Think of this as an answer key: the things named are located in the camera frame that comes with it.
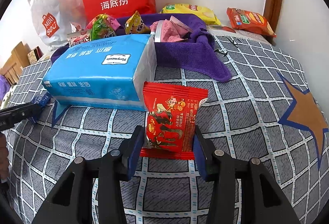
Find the left human hand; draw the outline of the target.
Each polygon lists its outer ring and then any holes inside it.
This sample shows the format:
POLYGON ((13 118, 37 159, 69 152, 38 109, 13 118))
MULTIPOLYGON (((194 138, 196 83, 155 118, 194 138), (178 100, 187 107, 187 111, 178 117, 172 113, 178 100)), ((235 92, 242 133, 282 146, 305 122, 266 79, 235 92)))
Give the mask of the left human hand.
POLYGON ((0 175, 1 180, 5 180, 9 174, 9 161, 8 161, 8 149, 6 148, 6 137, 1 133, 0 135, 0 175))

